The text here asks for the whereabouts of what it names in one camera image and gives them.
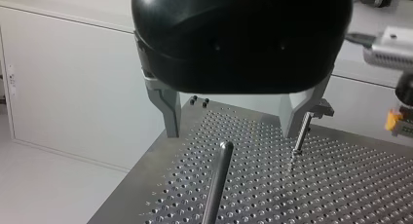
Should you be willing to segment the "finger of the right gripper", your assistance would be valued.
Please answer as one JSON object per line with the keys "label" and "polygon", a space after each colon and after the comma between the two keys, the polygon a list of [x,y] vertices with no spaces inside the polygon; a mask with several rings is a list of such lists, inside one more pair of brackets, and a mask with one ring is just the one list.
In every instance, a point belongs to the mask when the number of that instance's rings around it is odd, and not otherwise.
{"label": "finger of the right gripper", "polygon": [[398,109],[391,109],[387,115],[385,129],[392,133],[392,136],[413,137],[413,110],[404,106]]}

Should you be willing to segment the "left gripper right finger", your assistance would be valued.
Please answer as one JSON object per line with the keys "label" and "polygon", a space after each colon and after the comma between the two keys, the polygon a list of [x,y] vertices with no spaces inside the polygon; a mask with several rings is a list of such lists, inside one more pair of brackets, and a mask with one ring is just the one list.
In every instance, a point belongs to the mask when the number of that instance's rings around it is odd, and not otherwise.
{"label": "left gripper right finger", "polygon": [[299,134],[307,113],[314,114],[317,118],[332,115],[332,108],[322,99],[329,80],[330,76],[327,76],[313,88],[282,96],[279,117],[284,137],[295,137]]}

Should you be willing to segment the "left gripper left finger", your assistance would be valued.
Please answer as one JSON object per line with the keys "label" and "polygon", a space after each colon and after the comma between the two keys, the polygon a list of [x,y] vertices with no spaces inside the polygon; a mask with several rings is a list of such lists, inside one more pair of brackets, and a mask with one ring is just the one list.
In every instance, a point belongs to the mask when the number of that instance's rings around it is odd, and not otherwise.
{"label": "left gripper left finger", "polygon": [[162,112],[167,137],[177,138],[180,132],[181,102],[179,92],[160,81],[150,70],[145,44],[134,35],[146,91],[150,101]]}

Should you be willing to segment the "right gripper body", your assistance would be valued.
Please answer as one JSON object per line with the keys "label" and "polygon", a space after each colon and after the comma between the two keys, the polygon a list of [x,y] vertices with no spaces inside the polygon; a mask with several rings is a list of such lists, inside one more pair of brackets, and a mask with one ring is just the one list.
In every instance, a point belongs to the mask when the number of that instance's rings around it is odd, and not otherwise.
{"label": "right gripper body", "polygon": [[403,104],[413,105],[413,74],[403,73],[395,88],[395,95]]}

